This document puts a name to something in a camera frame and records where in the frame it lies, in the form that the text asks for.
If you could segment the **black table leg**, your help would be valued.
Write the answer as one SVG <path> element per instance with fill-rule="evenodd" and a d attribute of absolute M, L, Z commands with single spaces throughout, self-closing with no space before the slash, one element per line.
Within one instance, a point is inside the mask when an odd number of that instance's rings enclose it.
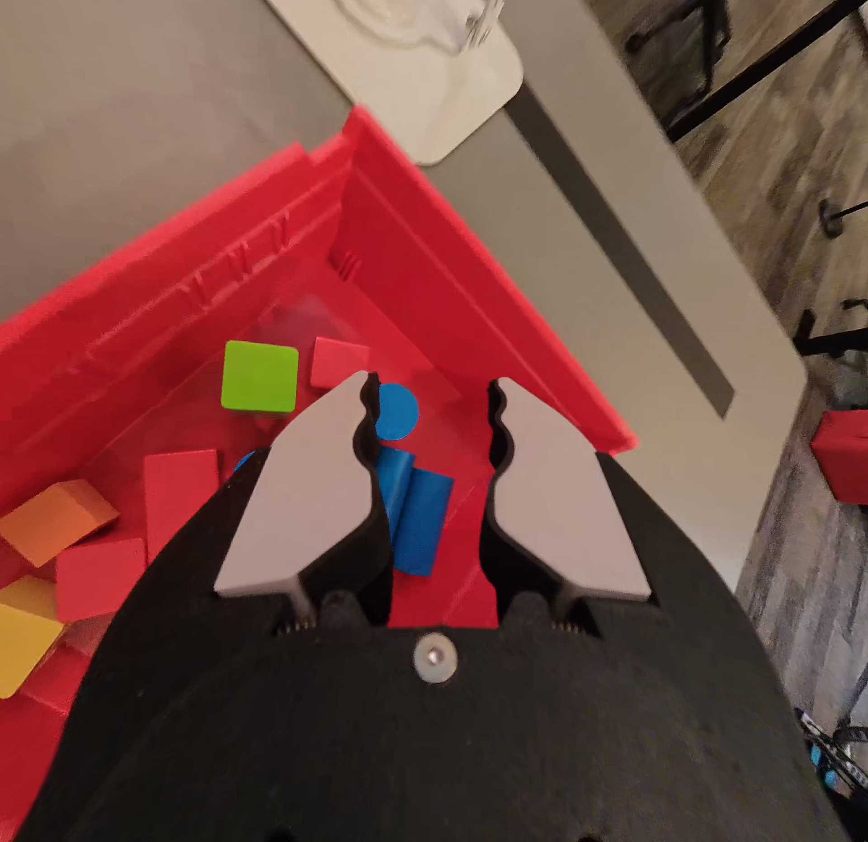
<path fill-rule="evenodd" d="M 859 11 L 867 0 L 835 0 L 786 39 L 743 69 L 721 88 L 702 99 L 696 106 L 673 121 L 666 130 L 671 144 L 694 131 L 720 110 L 759 85 L 795 56 L 807 50 L 831 32 L 848 16 Z"/>

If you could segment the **blue rounded wooden block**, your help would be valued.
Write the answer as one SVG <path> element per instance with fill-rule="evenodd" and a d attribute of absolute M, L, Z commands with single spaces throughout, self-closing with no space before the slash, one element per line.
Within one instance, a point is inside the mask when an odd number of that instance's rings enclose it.
<path fill-rule="evenodd" d="M 383 447 L 376 461 L 396 570 L 428 577 L 449 510 L 454 479 L 416 467 L 415 455 Z"/>

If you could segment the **red plastic bin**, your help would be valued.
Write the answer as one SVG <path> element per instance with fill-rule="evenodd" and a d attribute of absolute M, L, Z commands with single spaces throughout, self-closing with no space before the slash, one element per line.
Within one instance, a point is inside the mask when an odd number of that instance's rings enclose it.
<path fill-rule="evenodd" d="M 421 408 L 409 449 L 455 479 L 429 578 L 396 574 L 396 627 L 492 629 L 474 546 L 491 475 L 487 386 L 515 379 L 591 443 L 634 434 L 506 272 L 363 109 L 312 153 L 288 149 L 113 252 L 2 324 L 2 516 L 55 482 L 119 511 L 94 542 L 146 533 L 143 459 L 218 451 L 220 476 L 281 422 L 224 409 L 233 338 L 299 353 L 297 417 L 316 337 L 371 349 Z"/>

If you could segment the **yellow wooden block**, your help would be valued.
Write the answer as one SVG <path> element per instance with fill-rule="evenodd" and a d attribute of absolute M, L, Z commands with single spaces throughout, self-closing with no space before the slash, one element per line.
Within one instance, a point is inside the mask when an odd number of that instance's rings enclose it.
<path fill-rule="evenodd" d="M 56 587 L 23 576 L 1 590 L 1 698 L 16 694 L 64 631 Z"/>

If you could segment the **white sign stand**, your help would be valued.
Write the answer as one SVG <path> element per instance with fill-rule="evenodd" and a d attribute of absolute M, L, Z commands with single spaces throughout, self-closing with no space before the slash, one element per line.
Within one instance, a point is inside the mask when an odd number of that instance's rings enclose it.
<path fill-rule="evenodd" d="M 440 163 L 524 81 L 505 0 L 265 0 L 416 164 Z"/>

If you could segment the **red wooden block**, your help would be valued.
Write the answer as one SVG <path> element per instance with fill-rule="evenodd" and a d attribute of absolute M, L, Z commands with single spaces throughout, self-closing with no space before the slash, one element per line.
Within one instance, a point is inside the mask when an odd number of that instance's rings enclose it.
<path fill-rule="evenodd" d="M 368 370 L 371 349 L 367 345 L 318 336 L 313 342 L 309 385 L 331 391 L 359 371 Z"/>
<path fill-rule="evenodd" d="M 149 564 L 211 498 L 219 485 L 216 449 L 144 457 L 146 558 Z"/>

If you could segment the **blue wooden cylinder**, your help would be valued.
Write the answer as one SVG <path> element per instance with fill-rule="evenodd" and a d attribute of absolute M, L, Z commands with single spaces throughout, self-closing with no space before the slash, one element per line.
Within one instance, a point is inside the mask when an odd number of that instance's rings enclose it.
<path fill-rule="evenodd" d="M 381 383 L 378 404 L 375 430 L 380 441 L 402 441 L 413 433 L 418 425 L 420 411 L 418 399 L 411 389 L 400 383 Z"/>

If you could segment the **red wooden cube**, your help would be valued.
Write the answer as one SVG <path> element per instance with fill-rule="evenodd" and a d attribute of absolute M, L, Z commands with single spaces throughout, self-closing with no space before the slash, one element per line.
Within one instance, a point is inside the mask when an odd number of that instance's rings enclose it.
<path fill-rule="evenodd" d="M 113 615 L 147 565 L 146 544 L 128 538 L 83 544 L 57 557 L 57 619 L 64 623 Z"/>

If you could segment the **black floor stand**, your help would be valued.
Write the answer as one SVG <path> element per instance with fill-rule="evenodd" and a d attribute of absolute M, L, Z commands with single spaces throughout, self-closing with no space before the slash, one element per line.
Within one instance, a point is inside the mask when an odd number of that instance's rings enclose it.
<path fill-rule="evenodd" d="M 840 359 L 850 350 L 867 352 L 867 326 L 815 336 L 812 331 L 816 320 L 811 309 L 805 309 L 799 317 L 792 341 L 800 356 Z"/>

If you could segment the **green wooden block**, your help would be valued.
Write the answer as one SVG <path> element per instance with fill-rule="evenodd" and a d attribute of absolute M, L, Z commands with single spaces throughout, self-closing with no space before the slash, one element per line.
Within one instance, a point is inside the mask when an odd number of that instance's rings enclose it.
<path fill-rule="evenodd" d="M 298 392 L 298 350 L 229 340 L 224 350 L 221 405 L 236 412 L 291 414 Z"/>

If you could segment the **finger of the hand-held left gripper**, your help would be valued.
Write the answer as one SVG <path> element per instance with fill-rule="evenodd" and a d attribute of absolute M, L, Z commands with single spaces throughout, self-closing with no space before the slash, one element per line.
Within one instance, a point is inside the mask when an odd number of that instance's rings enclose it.
<path fill-rule="evenodd" d="M 393 551 L 376 463 L 380 381 L 353 373 L 274 439 L 213 584 L 224 599 L 288 598 L 315 621 L 331 593 L 392 611 Z"/>
<path fill-rule="evenodd" d="M 504 623 L 522 594 L 555 622 L 588 599 L 644 603 L 652 587 L 590 440 L 511 378 L 488 386 L 493 474 L 479 561 Z"/>

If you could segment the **orange wooden block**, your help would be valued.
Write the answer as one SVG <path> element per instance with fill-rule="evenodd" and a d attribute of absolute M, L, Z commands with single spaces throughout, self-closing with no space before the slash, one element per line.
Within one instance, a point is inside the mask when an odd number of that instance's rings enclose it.
<path fill-rule="evenodd" d="M 119 511 L 89 481 L 56 482 L 2 516 L 1 536 L 38 568 L 118 517 Z"/>

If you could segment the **red box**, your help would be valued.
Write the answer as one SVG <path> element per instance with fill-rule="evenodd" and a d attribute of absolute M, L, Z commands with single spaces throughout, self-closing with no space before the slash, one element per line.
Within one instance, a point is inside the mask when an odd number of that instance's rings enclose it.
<path fill-rule="evenodd" d="M 867 410 L 824 412 L 810 446 L 835 499 L 865 507 Z"/>

